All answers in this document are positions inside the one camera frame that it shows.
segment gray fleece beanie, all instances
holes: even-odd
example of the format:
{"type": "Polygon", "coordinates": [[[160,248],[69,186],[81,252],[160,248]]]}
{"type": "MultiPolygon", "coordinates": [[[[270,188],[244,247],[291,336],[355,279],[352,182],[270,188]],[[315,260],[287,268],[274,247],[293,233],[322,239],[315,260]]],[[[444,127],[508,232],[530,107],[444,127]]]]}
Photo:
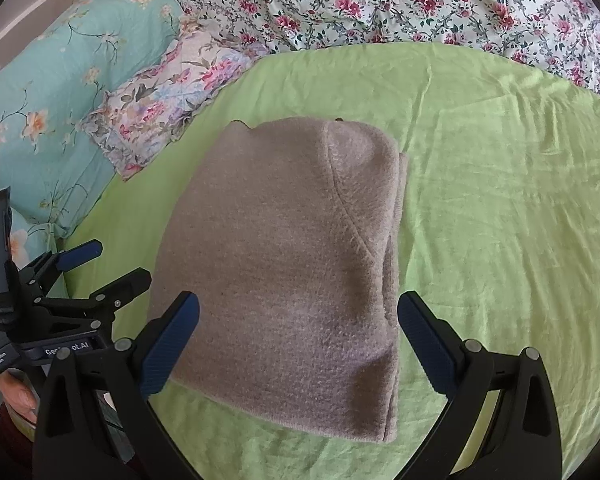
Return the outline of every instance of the gray fleece beanie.
{"type": "Polygon", "coordinates": [[[158,254],[151,317],[181,290],[201,307],[173,379],[289,428],[392,441],[405,183],[368,124],[229,124],[158,254]]]}

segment bed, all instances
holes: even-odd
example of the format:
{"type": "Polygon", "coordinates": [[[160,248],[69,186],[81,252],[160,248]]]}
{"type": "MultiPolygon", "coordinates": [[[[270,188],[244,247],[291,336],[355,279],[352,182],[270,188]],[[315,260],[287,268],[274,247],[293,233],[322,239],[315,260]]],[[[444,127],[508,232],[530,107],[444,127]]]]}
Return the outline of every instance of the bed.
{"type": "MultiPolygon", "coordinates": [[[[114,74],[113,85],[123,79],[114,74]]],[[[104,253],[66,276],[69,295],[86,297],[138,266],[154,269],[176,200],[231,120],[254,126],[302,115],[372,124],[410,154],[400,291],[417,290],[459,335],[493,351],[536,346],[554,389],[564,477],[600,478],[600,96],[540,70],[442,44],[267,57],[147,168],[128,182],[114,176],[90,212],[77,214],[65,247],[97,238],[104,253]]],[[[143,296],[121,310],[115,335],[135,336],[147,308],[143,296]]],[[[445,403],[406,339],[401,345],[391,444],[286,430],[175,383],[152,405],[205,479],[390,479],[445,403]]],[[[480,437],[478,428],[458,467],[480,437]]]]}

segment floral pillow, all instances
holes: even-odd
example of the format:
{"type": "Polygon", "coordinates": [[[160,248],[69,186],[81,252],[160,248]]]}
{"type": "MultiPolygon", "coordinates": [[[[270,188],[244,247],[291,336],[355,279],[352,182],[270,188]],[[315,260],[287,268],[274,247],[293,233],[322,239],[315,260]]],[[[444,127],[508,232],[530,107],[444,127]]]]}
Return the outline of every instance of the floral pillow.
{"type": "Polygon", "coordinates": [[[82,0],[0,70],[0,189],[25,218],[71,234],[114,175],[75,125],[156,63],[179,34],[175,0],[82,0]]]}
{"type": "Polygon", "coordinates": [[[102,106],[79,128],[127,180],[179,139],[190,118],[265,54],[258,44],[238,52],[184,15],[180,37],[161,62],[138,72],[115,92],[107,92],[102,106]]]}

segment blue gripper pad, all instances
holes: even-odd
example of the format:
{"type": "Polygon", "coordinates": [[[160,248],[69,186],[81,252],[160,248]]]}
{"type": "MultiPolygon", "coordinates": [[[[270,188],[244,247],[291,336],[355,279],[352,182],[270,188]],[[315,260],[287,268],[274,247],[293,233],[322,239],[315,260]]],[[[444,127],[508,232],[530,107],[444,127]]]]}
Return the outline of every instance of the blue gripper pad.
{"type": "Polygon", "coordinates": [[[141,365],[140,393],[147,399],[160,392],[200,320],[198,297],[191,292],[182,301],[176,314],[157,337],[141,365]]]}
{"type": "Polygon", "coordinates": [[[60,272],[67,272],[75,269],[86,262],[90,262],[102,254],[102,244],[98,240],[91,240],[82,245],[70,249],[58,255],[56,269],[60,272]]]}
{"type": "Polygon", "coordinates": [[[427,309],[432,322],[438,320],[422,300],[421,306],[415,303],[416,298],[420,299],[417,294],[413,293],[415,298],[411,294],[405,292],[398,300],[398,322],[433,389],[451,399],[457,388],[455,361],[427,319],[427,314],[421,311],[422,306],[427,309]]]}

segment green fabric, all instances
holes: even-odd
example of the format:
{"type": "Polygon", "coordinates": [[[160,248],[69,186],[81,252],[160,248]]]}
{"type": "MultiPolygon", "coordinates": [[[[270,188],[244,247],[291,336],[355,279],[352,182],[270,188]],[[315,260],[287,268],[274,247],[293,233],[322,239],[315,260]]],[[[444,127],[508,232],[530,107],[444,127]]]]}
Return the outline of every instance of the green fabric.
{"type": "MultiPolygon", "coordinates": [[[[137,266],[153,270],[179,194],[229,121],[297,115],[365,121],[410,154],[400,289],[417,290],[462,338],[541,351],[570,472],[600,436],[600,97],[539,70],[437,44],[268,57],[149,168],[113,180],[68,241],[104,244],[68,276],[70,291],[86,297],[137,266]]],[[[120,311],[116,336],[134,336],[147,305],[144,295],[120,311]]],[[[227,330],[240,330],[239,316],[227,330]]],[[[445,401],[404,337],[401,361],[392,444],[286,430],[176,384],[152,404],[206,480],[392,479],[445,401]]]]}

